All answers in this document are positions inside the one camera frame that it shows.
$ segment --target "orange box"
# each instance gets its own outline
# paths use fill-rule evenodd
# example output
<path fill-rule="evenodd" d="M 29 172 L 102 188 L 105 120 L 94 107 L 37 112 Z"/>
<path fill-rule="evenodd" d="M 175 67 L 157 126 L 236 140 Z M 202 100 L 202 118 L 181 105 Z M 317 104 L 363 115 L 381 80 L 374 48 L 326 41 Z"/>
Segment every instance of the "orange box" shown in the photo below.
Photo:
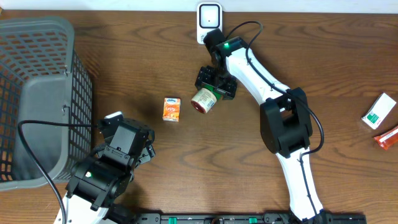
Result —
<path fill-rule="evenodd" d="M 180 106 L 181 106 L 181 99 L 179 99 L 179 98 L 164 98 L 163 120 L 164 121 L 179 121 L 180 120 Z"/>

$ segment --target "small white box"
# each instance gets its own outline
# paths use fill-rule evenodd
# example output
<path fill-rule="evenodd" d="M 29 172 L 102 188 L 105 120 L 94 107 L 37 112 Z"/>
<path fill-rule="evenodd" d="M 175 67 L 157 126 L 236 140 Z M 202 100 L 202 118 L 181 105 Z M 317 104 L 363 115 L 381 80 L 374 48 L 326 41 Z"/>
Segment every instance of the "small white box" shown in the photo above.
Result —
<path fill-rule="evenodd" d="M 381 121 L 390 113 L 396 102 L 387 94 L 383 93 L 374 102 L 371 109 L 362 117 L 362 120 L 371 128 L 376 129 L 381 124 Z"/>

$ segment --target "gray plastic basket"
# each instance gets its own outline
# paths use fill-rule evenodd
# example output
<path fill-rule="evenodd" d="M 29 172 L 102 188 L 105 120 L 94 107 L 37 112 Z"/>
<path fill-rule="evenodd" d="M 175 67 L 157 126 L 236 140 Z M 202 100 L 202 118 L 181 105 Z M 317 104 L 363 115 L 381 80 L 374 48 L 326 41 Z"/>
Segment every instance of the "gray plastic basket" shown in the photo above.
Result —
<path fill-rule="evenodd" d="M 19 121 L 91 123 L 92 84 L 74 35 L 59 17 L 0 21 L 0 191 L 47 183 L 21 144 Z M 90 151 L 90 128 L 25 124 L 23 132 L 54 182 L 68 181 Z"/>

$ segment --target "small orange packet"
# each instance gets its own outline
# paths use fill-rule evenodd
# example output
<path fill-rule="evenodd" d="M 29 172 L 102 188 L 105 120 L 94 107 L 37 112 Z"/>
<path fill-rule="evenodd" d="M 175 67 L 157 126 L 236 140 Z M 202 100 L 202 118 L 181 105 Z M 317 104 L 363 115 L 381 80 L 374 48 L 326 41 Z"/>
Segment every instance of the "small orange packet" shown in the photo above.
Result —
<path fill-rule="evenodd" d="M 374 140 L 376 140 L 384 150 L 387 150 L 390 146 L 398 142 L 398 126 L 380 136 L 374 137 Z"/>
<path fill-rule="evenodd" d="M 181 106 L 181 99 L 179 99 L 179 98 L 164 98 L 163 120 L 164 121 L 179 121 L 180 120 L 180 106 Z"/>

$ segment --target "cable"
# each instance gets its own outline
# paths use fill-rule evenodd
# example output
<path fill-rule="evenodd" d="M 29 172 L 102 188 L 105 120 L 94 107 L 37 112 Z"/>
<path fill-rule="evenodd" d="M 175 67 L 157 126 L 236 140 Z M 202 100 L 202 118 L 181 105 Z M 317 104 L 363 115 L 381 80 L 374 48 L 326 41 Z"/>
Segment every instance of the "cable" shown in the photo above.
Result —
<path fill-rule="evenodd" d="M 321 122 L 319 121 L 318 117 L 315 115 L 315 113 L 308 107 L 308 105 L 306 103 L 304 103 L 300 98 L 296 98 L 294 96 L 292 96 L 291 94 L 289 94 L 287 91 L 281 90 L 279 88 L 277 88 L 275 86 L 275 84 L 271 83 L 264 75 L 261 74 L 261 72 L 253 65 L 253 63 L 251 62 L 251 59 L 249 58 L 249 49 L 251 44 L 254 42 L 254 40 L 257 38 L 258 35 L 260 35 L 260 33 L 262 32 L 262 24 L 259 21 L 247 21 L 247 22 L 243 22 L 242 24 L 236 26 L 228 35 L 227 35 L 227 39 L 228 37 L 239 27 L 248 24 L 248 23 L 255 23 L 258 24 L 260 26 L 259 32 L 251 39 L 251 41 L 248 44 L 248 47 L 246 48 L 246 58 L 248 60 L 248 64 L 250 64 L 250 66 L 253 68 L 253 70 L 269 85 L 271 86 L 271 88 L 273 88 L 274 90 L 278 91 L 279 93 L 281 93 L 282 95 L 287 96 L 288 98 L 290 98 L 291 100 L 294 100 L 295 102 L 299 103 L 305 110 L 308 111 L 308 113 L 312 116 L 312 118 L 314 119 L 314 121 L 316 122 L 319 132 L 320 132 L 320 136 L 321 136 L 321 140 L 319 142 L 318 147 L 316 147 L 315 149 L 308 151 L 308 152 L 304 152 L 300 155 L 300 166 L 303 172 L 303 178 L 304 178 L 304 184 L 305 184 L 305 188 L 307 190 L 307 194 L 308 194 L 308 199 L 310 200 L 311 206 L 313 208 L 313 211 L 315 213 L 315 215 L 317 215 L 317 210 L 314 206 L 314 203 L 312 201 L 311 198 L 311 194 L 310 194 L 310 189 L 308 188 L 308 182 L 307 182 L 307 177 L 305 176 L 305 170 L 304 170 L 304 161 L 303 161 L 303 156 L 305 155 L 309 155 L 315 152 L 318 152 L 322 146 L 323 143 L 325 142 L 325 133 L 323 132 L 323 127 L 321 125 Z"/>
<path fill-rule="evenodd" d="M 55 193 L 55 196 L 57 197 L 58 203 L 60 204 L 60 209 L 62 213 L 62 223 L 67 224 L 67 212 L 65 210 L 65 207 L 63 206 L 62 202 L 62 197 L 60 195 L 60 192 L 58 191 L 57 187 L 55 186 L 54 182 L 51 180 L 51 177 L 49 174 L 44 170 L 42 165 L 40 164 L 39 160 L 35 157 L 33 154 L 32 150 L 30 149 L 29 145 L 27 144 L 27 141 L 25 139 L 24 133 L 22 132 L 22 125 L 24 124 L 47 124 L 47 125 L 52 125 L 52 126 L 62 126 L 62 127 L 87 127 L 87 128 L 95 128 L 96 125 L 90 125 L 90 124 L 63 124 L 63 123 L 54 123 L 54 122 L 48 122 L 48 121 L 35 121 L 35 120 L 25 120 L 21 121 L 18 123 L 18 134 L 19 138 L 21 139 L 22 145 L 24 146 L 26 152 L 30 156 L 30 158 L 34 161 L 34 163 L 37 165 L 41 173 L 43 174 L 44 178 L 47 180 L 49 185 L 51 186 L 52 190 Z"/>

